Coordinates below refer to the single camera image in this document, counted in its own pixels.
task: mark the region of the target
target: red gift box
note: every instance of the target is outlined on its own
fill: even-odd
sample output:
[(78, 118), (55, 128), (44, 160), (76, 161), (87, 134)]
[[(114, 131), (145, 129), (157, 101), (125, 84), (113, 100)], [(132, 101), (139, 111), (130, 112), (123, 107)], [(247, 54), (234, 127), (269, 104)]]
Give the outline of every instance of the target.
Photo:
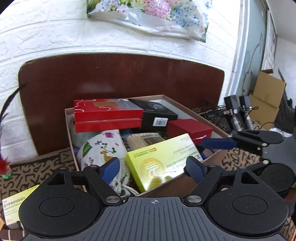
[(143, 109), (127, 99), (74, 100), (76, 132), (138, 128)]
[(178, 119), (168, 122), (167, 135), (170, 138), (188, 133), (195, 145), (210, 138), (213, 128), (194, 119)]

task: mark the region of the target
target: cardboard box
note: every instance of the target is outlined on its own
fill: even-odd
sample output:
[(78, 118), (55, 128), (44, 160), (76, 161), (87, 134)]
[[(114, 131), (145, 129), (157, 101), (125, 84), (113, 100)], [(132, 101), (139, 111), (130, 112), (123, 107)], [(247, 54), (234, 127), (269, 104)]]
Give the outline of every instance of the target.
[(2, 219), (2, 216), (0, 215), (0, 230), (3, 228), (5, 222)]
[(188, 156), (203, 162), (190, 136), (183, 134), (129, 151), (124, 160), (143, 193), (182, 174)]
[[(274, 106), (271, 106), (252, 95), (250, 95), (250, 100), (251, 100), (253, 108), (255, 106), (259, 107), (257, 110), (252, 110), (250, 113), (250, 118), (253, 121), (256, 121), (260, 125), (263, 125), (266, 122), (274, 122), (275, 121), (276, 115), (279, 111), (278, 108), (275, 108)], [(271, 124), (271, 123), (268, 123), (263, 126), (263, 128), (266, 130), (269, 130), (272, 127), (273, 127), (273, 124)]]
[(74, 100), (75, 130), (106, 131), (141, 127), (143, 109), (127, 99)]
[(272, 73), (272, 69), (259, 71), (253, 96), (275, 108), (278, 108), (286, 87), (286, 82), (284, 79), (280, 80), (269, 75)]
[(142, 130), (149, 130), (149, 132), (166, 132), (168, 121), (178, 119), (178, 115), (176, 113), (159, 103), (133, 98), (130, 98), (129, 100), (144, 110), (141, 126)]
[[(143, 97), (135, 97), (137, 99), (154, 101), (157, 103), (161, 103), (165, 107), (169, 108), (171, 111), (175, 112), (178, 115), (179, 119), (195, 119), (199, 122), (202, 122), (210, 127), (213, 128), (212, 136), (213, 138), (226, 138), (228, 134), (215, 126), (214, 124), (210, 123), (200, 115), (194, 113), (192, 110), (188, 109), (187, 107), (181, 105), (180, 103), (172, 100), (171, 98), (165, 95), (154, 95), (154, 96), (143, 96)], [(71, 141), (69, 125), (68, 125), (68, 115), (74, 114), (74, 108), (65, 109), (65, 118), (66, 118), (66, 125), (67, 125), (67, 132), (69, 137), (69, 143), (75, 163), (76, 170), (79, 171), (79, 165), (77, 163), (73, 145)], [(226, 155), (227, 150), (219, 150), (215, 152), (212, 156), (205, 159), (203, 162), (205, 165), (219, 165), (223, 160), (224, 156)], [(178, 175), (177, 177), (171, 179), (168, 182), (161, 184), (160, 186), (153, 188), (149, 191), (141, 193), (139, 196), (142, 197), (160, 197), (160, 196), (180, 196), (185, 197), (192, 189), (196, 187), (196, 183), (191, 177), (186, 176), (184, 173)]]
[(6, 225), (10, 229), (20, 227), (18, 211), (22, 202), (38, 187), (36, 185), (2, 200)]
[(170, 138), (188, 133), (195, 145), (205, 138), (210, 138), (213, 128), (194, 119), (172, 120), (168, 122), (167, 135)]

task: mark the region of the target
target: metal screw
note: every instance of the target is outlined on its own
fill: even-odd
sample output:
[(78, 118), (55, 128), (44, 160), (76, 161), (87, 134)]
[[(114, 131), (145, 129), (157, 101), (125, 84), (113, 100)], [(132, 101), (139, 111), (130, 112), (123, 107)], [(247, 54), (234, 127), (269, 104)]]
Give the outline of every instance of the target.
[(117, 196), (109, 196), (106, 198), (106, 201), (108, 203), (117, 203), (120, 201), (120, 197), (117, 197)]
[(187, 197), (187, 200), (189, 202), (197, 203), (197, 202), (200, 202), (202, 200), (202, 198), (200, 196), (192, 195), (192, 196)]

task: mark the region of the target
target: black feather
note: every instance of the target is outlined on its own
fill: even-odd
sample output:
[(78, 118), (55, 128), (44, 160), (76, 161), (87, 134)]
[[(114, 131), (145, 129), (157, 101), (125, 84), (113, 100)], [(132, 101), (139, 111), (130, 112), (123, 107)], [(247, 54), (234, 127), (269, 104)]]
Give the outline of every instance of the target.
[(14, 99), (14, 97), (17, 95), (17, 93), (26, 86), (26, 84), (22, 84), (19, 86), (10, 96), (8, 96), (7, 100), (5, 101), (2, 110), (0, 112), (0, 138), (1, 138), (1, 130), (2, 130), (2, 121), (4, 118), (8, 115), (8, 113), (5, 114), (7, 108), (9, 107), (10, 103)]

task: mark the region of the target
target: wooden headboard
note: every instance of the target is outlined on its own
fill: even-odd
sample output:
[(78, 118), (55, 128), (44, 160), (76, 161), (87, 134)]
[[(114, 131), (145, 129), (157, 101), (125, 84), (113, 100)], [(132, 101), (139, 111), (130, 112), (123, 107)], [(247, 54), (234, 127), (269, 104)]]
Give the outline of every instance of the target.
[(20, 96), (39, 155), (69, 146), (64, 109), (74, 99), (164, 94), (188, 108), (219, 101), (224, 72), (195, 62), (123, 54), (79, 53), (25, 63)]

